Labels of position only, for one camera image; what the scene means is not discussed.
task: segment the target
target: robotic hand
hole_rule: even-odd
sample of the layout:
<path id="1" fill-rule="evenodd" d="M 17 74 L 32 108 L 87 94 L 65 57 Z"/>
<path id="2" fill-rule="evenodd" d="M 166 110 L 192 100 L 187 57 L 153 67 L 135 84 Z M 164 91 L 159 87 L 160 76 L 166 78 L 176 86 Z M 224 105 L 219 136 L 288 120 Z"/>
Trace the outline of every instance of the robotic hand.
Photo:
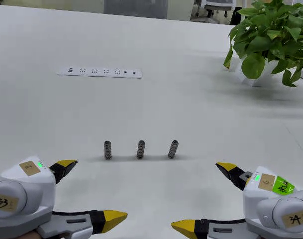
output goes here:
<path id="1" fill-rule="evenodd" d="M 190 239 L 303 239 L 303 190 L 264 167 L 251 173 L 216 165 L 243 191 L 245 219 L 183 220 L 172 223 L 175 230 Z"/>
<path id="2" fill-rule="evenodd" d="M 118 211 L 54 212 L 55 186 L 76 165 L 59 161 L 47 168 L 36 156 L 0 176 L 0 239 L 36 230 L 44 239 L 88 239 L 105 233 L 127 218 Z"/>

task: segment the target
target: green sticker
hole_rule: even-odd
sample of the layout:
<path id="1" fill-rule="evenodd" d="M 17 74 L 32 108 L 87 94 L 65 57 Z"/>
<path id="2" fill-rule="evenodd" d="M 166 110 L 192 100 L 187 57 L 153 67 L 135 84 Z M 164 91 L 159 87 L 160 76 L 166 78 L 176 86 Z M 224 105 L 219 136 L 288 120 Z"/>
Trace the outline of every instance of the green sticker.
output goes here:
<path id="1" fill-rule="evenodd" d="M 295 186 L 290 184 L 284 178 L 277 176 L 276 181 L 273 186 L 273 192 L 279 195 L 289 195 L 294 192 Z"/>

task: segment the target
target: office chair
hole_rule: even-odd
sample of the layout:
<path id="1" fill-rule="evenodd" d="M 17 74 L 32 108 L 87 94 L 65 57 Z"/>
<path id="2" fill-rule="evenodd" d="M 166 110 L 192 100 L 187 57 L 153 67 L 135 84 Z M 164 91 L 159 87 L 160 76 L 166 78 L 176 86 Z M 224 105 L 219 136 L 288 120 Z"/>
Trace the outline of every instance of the office chair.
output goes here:
<path id="1" fill-rule="evenodd" d="M 227 17 L 227 11 L 234 10 L 236 6 L 236 0 L 195 0 L 195 4 L 198 5 L 198 11 L 196 16 L 199 16 L 199 10 L 201 7 L 207 10 L 207 17 L 213 16 L 214 10 L 224 11 L 224 17 Z"/>

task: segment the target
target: plant pot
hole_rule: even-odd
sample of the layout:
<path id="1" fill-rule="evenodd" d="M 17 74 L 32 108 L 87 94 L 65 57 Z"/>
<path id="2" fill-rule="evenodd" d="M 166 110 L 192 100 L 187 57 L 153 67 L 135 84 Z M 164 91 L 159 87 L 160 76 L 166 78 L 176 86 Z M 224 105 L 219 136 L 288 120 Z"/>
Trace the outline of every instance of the plant pot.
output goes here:
<path id="1" fill-rule="evenodd" d="M 246 84 L 246 85 L 249 85 L 252 87 L 268 87 L 271 85 L 271 83 L 272 83 L 271 72 L 277 66 L 278 61 L 267 62 L 267 60 L 266 60 L 265 67 L 264 67 L 264 70 L 263 70 L 261 76 L 258 79 L 253 80 L 253 79 L 248 79 L 243 74 L 243 72 L 242 72 L 243 60 L 244 60 L 244 58 L 240 60 L 239 64 L 237 65 L 237 67 L 235 69 L 235 75 L 242 84 Z"/>

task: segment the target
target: handwritten number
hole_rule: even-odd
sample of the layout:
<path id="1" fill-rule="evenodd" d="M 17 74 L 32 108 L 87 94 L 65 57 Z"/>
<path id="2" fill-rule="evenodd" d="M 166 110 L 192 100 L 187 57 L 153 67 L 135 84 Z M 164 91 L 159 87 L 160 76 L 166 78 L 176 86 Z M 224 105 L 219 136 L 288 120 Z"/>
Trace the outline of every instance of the handwritten number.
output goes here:
<path id="1" fill-rule="evenodd" d="M 4 203 L 4 205 L 2 207 L 0 207 L 0 208 L 4 208 L 4 207 L 6 207 L 8 205 L 7 199 L 4 199 L 3 203 Z"/>
<path id="2" fill-rule="evenodd" d="M 5 198 L 4 200 L 2 198 L 0 198 L 0 208 L 4 208 L 8 205 L 8 200 Z"/>

